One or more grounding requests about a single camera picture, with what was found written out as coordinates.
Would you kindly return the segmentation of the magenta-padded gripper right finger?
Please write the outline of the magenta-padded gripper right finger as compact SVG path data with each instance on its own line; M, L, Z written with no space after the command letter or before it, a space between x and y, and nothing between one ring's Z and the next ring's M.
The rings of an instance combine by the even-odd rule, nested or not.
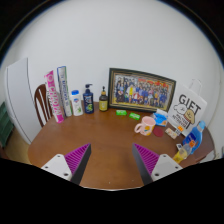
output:
M167 154L158 155L136 143L132 145L132 153L144 185L182 169L182 167Z

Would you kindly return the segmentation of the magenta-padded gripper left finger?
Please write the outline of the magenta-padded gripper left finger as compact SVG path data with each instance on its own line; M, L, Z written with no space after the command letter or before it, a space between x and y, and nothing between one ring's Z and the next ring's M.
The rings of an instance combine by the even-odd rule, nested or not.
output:
M56 154L42 169L79 185L91 155L91 144L87 143L66 155Z

